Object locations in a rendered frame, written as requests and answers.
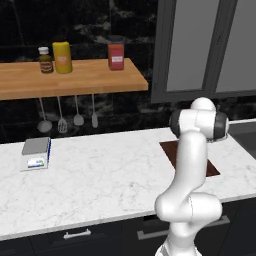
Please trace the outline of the dark drawer front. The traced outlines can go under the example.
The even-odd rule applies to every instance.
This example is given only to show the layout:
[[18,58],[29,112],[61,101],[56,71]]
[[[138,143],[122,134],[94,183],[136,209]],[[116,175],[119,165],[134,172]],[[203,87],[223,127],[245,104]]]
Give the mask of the dark drawer front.
[[[88,237],[64,240],[66,232],[80,233],[86,229]],[[117,256],[115,248],[121,246],[121,225],[110,222],[62,230],[30,237],[36,256]]]

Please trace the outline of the red sauce jar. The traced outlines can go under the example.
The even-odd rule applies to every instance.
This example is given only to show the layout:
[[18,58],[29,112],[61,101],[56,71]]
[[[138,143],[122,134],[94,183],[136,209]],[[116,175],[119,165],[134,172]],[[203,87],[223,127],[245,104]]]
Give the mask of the red sauce jar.
[[124,69],[123,37],[111,35],[108,43],[108,66],[112,71]]

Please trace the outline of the white kitchen scale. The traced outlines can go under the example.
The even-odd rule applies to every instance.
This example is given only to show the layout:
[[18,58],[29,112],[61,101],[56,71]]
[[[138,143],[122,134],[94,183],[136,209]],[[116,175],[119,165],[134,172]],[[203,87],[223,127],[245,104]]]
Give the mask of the white kitchen scale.
[[50,137],[27,139],[21,152],[21,170],[47,169],[50,159],[50,150]]

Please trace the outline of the yellow mustard bottle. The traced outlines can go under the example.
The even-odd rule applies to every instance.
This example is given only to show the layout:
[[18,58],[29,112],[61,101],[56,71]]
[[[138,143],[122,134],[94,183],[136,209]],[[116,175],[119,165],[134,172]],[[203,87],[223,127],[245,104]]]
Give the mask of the yellow mustard bottle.
[[59,74],[71,73],[72,60],[70,44],[68,42],[53,42],[52,47],[56,72]]

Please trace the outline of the small brown sauce bottle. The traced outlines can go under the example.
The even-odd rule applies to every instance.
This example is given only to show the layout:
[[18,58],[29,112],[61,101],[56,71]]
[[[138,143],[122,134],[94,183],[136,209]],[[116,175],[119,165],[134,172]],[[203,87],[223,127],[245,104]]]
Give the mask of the small brown sauce bottle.
[[39,64],[40,70],[42,73],[52,73],[53,72],[53,63],[52,58],[49,55],[48,47],[39,47]]

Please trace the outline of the stainless steel sink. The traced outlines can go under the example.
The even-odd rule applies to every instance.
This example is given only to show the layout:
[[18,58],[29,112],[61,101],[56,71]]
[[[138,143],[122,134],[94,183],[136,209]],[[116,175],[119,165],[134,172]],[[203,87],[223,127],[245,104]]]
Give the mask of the stainless steel sink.
[[232,121],[229,134],[256,160],[256,120]]

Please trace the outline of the grey hanging ladle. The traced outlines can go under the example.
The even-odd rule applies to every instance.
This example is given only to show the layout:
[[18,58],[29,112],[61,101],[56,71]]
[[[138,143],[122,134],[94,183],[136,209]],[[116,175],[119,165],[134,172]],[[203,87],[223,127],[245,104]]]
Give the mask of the grey hanging ladle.
[[37,128],[41,133],[47,133],[52,129],[52,122],[46,119],[42,99],[39,99],[39,102],[43,114],[43,120],[38,124]]

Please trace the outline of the grey hanging narrow spatula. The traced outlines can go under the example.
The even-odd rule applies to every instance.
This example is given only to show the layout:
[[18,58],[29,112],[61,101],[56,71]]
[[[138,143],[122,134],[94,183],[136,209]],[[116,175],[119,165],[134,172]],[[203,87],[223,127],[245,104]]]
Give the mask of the grey hanging narrow spatula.
[[98,127],[98,117],[97,117],[97,114],[96,114],[96,111],[95,111],[95,100],[94,100],[94,95],[92,94],[92,126],[94,128],[97,128]]

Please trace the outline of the wooden wall shelf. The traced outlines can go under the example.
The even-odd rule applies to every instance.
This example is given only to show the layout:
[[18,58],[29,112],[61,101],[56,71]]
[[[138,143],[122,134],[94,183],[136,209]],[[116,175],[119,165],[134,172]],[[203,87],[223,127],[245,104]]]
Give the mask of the wooden wall shelf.
[[43,74],[37,62],[0,63],[0,100],[148,90],[129,58],[121,71],[111,71],[107,59],[73,60],[72,65],[68,74]]

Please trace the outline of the dark brown cutting board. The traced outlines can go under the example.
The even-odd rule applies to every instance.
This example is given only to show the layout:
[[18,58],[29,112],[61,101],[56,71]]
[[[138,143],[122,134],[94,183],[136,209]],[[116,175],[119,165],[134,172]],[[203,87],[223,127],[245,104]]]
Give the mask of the dark brown cutting board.
[[[176,157],[177,157],[177,149],[178,149],[178,141],[166,141],[160,142],[160,146],[165,152],[166,156],[170,160],[173,167],[176,167]],[[207,161],[207,171],[206,176],[212,177],[219,175],[220,172],[215,168],[215,166],[211,163],[210,160]]]

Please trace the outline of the grey hanging slotted spatula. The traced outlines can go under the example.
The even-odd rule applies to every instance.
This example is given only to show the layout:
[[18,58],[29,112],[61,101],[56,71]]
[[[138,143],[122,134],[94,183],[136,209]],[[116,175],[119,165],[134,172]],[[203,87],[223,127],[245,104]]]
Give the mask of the grey hanging slotted spatula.
[[63,115],[62,115],[62,109],[61,109],[60,97],[59,96],[57,96],[57,101],[58,101],[58,107],[59,107],[59,112],[60,112],[60,119],[58,121],[58,131],[59,131],[59,133],[64,134],[64,133],[67,132],[67,122],[63,118]]

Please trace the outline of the grey framed window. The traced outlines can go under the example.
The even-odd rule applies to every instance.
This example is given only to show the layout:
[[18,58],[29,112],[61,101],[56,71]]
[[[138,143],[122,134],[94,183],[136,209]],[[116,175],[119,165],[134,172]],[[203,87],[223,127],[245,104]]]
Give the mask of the grey framed window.
[[153,103],[256,95],[256,0],[158,0]]

